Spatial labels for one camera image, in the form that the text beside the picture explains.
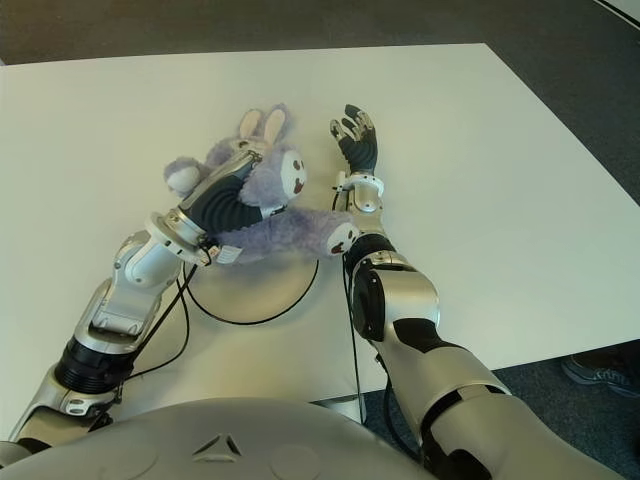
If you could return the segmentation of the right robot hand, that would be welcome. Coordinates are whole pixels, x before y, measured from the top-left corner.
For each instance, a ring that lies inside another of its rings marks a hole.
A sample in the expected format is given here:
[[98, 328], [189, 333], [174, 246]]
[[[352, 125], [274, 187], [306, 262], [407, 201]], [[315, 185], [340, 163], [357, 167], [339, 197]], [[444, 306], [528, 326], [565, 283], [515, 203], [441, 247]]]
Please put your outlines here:
[[336, 141], [351, 173], [373, 175], [378, 160], [376, 129], [360, 107], [346, 104], [344, 116], [333, 119], [329, 131]]

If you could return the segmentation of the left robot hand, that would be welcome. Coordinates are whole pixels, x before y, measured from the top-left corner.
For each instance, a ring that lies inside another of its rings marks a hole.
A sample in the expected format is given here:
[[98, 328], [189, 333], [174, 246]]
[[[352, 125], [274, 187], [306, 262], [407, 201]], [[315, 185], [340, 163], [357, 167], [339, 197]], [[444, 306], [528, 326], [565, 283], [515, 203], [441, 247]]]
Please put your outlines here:
[[187, 172], [166, 182], [180, 197], [178, 211], [213, 238], [261, 222], [285, 208], [283, 154], [262, 141], [222, 141], [205, 163], [178, 158]]

